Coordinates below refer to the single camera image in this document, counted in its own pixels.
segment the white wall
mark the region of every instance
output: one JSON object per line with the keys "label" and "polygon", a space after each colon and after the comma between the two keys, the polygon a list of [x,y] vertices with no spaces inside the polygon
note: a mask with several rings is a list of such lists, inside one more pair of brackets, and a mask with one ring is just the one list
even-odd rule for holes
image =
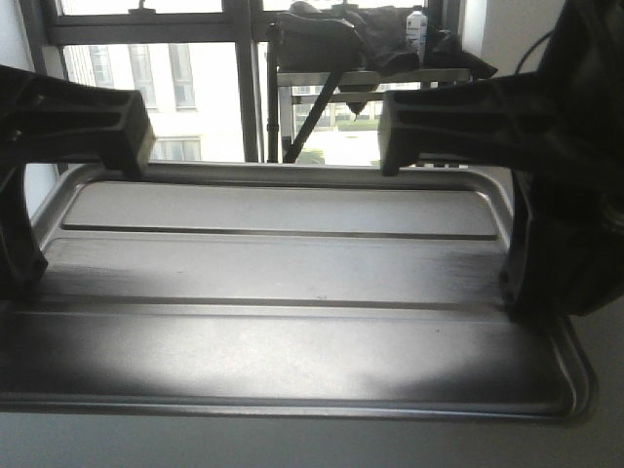
{"label": "white wall", "polygon": [[[509,75],[526,50],[555,27],[564,0],[465,0],[464,48]],[[523,71],[539,64],[545,46],[536,50]]]}
{"label": "white wall", "polygon": [[[0,0],[0,64],[32,70],[17,0]],[[29,165],[24,186],[28,213],[33,215],[57,180],[51,165]]]}
{"label": "white wall", "polygon": [[0,0],[0,63],[32,70],[17,0]]}

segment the black bag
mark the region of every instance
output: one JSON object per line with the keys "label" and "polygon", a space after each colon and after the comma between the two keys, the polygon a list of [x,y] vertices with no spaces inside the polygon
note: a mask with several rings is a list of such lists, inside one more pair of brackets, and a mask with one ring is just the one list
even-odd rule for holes
{"label": "black bag", "polygon": [[275,26],[271,41],[282,70],[346,71],[364,66],[363,42],[349,21],[280,13]]}

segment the stainless steel tray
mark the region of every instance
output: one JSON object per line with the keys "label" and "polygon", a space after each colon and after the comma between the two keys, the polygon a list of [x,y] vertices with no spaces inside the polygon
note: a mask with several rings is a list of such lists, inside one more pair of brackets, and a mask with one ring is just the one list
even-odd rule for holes
{"label": "stainless steel tray", "polygon": [[96,166],[34,221],[50,261],[6,304],[12,410],[500,417],[583,414],[567,319],[509,320],[511,216],[468,170]]}

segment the white bottle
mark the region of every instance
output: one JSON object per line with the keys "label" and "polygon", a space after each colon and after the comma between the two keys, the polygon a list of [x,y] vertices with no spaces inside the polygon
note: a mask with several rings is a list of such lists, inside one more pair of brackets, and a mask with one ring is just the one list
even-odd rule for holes
{"label": "white bottle", "polygon": [[427,42],[427,17],[422,12],[421,6],[413,7],[413,12],[408,16],[406,39],[408,44],[415,48],[422,65],[425,57],[425,43]]}

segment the green shrub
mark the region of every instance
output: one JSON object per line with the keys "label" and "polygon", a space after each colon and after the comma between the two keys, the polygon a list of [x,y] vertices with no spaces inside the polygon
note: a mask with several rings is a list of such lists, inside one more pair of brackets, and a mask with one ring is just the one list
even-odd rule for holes
{"label": "green shrub", "polygon": [[365,132],[376,131],[379,126],[379,120],[370,119],[358,119],[350,120],[348,122],[336,122],[338,130],[341,132]]}
{"label": "green shrub", "polygon": [[296,162],[297,164],[325,164],[325,155],[322,149],[303,148]]}

